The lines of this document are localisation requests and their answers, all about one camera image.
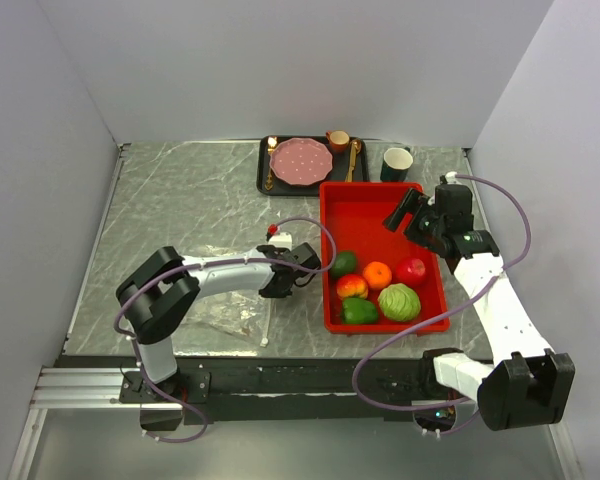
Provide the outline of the red yellow peach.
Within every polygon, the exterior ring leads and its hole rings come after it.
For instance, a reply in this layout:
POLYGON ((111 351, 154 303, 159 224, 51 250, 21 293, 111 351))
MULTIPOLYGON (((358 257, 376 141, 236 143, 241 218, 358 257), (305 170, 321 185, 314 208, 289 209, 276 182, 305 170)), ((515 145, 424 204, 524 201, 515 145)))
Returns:
POLYGON ((346 274, 336 282, 336 295, 341 299, 361 298, 366 299, 369 293, 367 281, 358 274, 346 274))

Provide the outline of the light green cabbage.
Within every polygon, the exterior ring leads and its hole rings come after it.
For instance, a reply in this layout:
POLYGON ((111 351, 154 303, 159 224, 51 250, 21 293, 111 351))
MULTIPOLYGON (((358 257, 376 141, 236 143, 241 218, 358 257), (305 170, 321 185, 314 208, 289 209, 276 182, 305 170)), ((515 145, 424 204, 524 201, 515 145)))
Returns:
POLYGON ((378 306, 383 315, 394 322, 410 322, 421 312, 418 294, 404 284, 392 284, 378 296, 378 306))

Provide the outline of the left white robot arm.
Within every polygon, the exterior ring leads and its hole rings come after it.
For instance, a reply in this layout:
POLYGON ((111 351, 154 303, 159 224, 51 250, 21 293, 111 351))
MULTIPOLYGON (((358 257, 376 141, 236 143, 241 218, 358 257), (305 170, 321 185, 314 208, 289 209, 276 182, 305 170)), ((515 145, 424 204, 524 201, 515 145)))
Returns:
POLYGON ((286 298, 299 279, 320 269, 319 256, 308 243, 293 249, 265 244, 214 258, 184 257, 163 247, 118 286, 121 312, 114 329, 132 342, 146 373, 143 390, 164 402, 183 394, 172 336, 196 300, 242 290, 286 298))

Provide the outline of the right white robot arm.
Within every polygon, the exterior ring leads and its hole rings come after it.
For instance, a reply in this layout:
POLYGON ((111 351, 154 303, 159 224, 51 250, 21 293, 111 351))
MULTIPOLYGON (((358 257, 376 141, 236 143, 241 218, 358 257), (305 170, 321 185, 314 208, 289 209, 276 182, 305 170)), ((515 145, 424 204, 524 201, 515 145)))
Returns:
POLYGON ((473 195, 461 184, 440 184, 433 196, 410 188, 385 219, 396 231, 437 254, 473 299, 488 338, 492 365, 457 349, 427 351, 419 390, 440 398, 450 388, 476 402, 486 426, 505 430, 562 420, 575 376, 566 353, 557 353, 522 306, 491 234, 474 227, 473 195))

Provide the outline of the red apple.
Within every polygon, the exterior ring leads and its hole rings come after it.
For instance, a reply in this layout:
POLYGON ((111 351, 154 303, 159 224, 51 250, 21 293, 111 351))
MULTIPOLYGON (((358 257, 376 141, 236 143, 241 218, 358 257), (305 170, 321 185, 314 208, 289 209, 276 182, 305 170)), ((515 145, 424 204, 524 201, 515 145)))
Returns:
POLYGON ((427 278, 425 263, 416 257, 408 257, 401 260, 396 265, 394 273, 397 283, 404 284, 410 288, 420 286, 427 278))

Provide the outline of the orange tangerine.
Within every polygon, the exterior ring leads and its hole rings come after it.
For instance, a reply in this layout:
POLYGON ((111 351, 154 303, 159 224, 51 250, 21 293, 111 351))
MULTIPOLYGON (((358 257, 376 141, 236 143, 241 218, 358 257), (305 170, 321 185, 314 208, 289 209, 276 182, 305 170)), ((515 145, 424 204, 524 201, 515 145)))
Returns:
POLYGON ((363 268, 362 277, 370 290, 380 291, 392 283, 393 274, 390 267, 385 263, 373 261, 363 268))

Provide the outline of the clear zip top bag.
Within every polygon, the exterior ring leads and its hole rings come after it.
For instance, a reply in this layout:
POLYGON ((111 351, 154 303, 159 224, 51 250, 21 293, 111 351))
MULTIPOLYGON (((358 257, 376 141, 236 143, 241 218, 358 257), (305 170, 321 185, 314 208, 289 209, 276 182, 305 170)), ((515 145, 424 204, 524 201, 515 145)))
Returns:
POLYGON ((194 301, 184 325, 248 340, 266 348, 273 303, 256 293, 233 291, 194 301))

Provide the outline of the green avocado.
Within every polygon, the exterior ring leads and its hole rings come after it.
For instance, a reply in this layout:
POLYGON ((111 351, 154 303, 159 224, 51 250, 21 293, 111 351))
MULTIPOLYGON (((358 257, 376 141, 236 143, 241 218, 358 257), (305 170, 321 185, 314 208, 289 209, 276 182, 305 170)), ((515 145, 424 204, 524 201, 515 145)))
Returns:
POLYGON ((334 257, 334 263, 329 270, 329 274, 334 279, 339 279, 345 275, 356 272, 358 259, 352 251, 341 251, 334 257))

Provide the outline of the green bell pepper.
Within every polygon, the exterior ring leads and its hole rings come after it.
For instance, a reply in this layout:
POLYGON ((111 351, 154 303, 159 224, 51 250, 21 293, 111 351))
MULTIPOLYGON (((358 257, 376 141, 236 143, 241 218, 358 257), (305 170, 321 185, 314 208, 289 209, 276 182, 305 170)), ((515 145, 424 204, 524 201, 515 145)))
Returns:
POLYGON ((371 301, 349 297, 342 301, 340 318, 345 325, 368 325, 378 321, 379 313, 371 301))

